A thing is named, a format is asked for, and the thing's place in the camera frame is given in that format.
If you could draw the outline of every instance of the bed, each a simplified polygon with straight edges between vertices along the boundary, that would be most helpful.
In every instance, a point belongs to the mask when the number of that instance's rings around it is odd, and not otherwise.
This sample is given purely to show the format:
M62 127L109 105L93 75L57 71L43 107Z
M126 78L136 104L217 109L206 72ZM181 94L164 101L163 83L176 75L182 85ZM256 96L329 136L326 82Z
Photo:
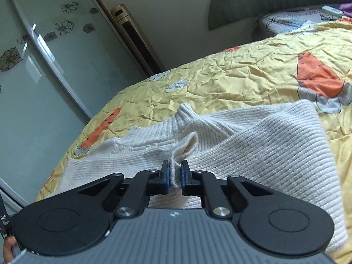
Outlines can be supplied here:
M340 16L328 15L322 10L323 5L298 7L275 13L262 14L257 18L256 29L252 32L253 41L272 38L277 34L289 31L299 31L301 28L308 30L312 24L323 21L336 21ZM329 6L339 8L340 4Z
M352 235L352 19L314 25L226 49L154 75L117 94L70 146L37 197L54 192L68 158L132 126L146 127L175 114L182 102L198 114L233 107L294 102L316 104L341 180L346 225ZM331 257L352 261L352 238Z

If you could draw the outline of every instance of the logo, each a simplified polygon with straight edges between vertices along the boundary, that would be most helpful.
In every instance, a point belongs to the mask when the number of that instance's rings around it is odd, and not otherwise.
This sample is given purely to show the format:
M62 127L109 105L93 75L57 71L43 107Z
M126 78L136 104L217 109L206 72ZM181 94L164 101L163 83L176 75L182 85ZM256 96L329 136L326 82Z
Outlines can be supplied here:
M173 211L172 213L170 213L170 215L176 218L179 216L179 213L177 211Z

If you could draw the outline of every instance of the frosted glass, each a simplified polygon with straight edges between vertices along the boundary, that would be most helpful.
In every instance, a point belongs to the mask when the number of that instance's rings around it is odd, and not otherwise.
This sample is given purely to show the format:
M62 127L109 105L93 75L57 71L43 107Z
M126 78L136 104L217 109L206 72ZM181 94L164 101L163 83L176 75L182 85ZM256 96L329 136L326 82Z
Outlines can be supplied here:
M15 1L37 35L54 38L47 46L93 115L120 90L145 78L93 0Z
M88 119L32 42L21 40L25 31L10 1L0 0L0 5L0 55L16 47L22 57L0 71L0 177L33 202Z

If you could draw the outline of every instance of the metal screw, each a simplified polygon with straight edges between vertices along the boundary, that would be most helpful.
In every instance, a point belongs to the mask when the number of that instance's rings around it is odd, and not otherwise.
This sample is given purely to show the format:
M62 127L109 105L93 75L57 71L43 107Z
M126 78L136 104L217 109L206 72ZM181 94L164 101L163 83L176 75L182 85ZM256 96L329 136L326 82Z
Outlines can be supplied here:
M121 216L131 216L132 214L134 214L134 210L130 207L120 207L117 210L117 214Z
M218 216L227 216L230 214L230 210L226 207L216 207L213 210L213 213L218 215Z

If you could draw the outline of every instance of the cartoon print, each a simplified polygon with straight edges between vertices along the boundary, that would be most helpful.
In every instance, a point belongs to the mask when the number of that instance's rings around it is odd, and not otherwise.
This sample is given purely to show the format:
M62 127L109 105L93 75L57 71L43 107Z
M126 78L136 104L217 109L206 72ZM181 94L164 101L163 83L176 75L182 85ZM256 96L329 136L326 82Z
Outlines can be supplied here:
M100 133L108 128L108 126L114 121L120 111L121 108L117 108L108 118L106 118L98 127L96 127L96 129L91 134L89 134L88 138L77 146L77 150L75 151L74 155L77 157L79 155L87 154L90 147L98 140Z
M171 70L166 70L164 72L161 72L161 73L158 73L156 75L153 75L153 76L149 77L148 80L149 81L157 81L160 78L162 78L163 76L170 74L170 72L171 72Z
M165 89L165 92L171 92L180 88L184 88L184 86L187 84L188 80L182 79L179 81L174 82L173 84L170 84L168 88Z
M341 112L341 105L352 101L352 85L309 52L298 55L298 97L315 102L324 113Z
M314 26L314 22L306 21L300 28L291 31L293 35L311 35L318 31L318 29Z
M227 49L224 49L223 51L221 52L236 52L240 49L239 46L236 46L236 47L230 47L230 48L227 48Z
M342 17L340 20L340 22L348 22L352 24L352 18L350 17Z

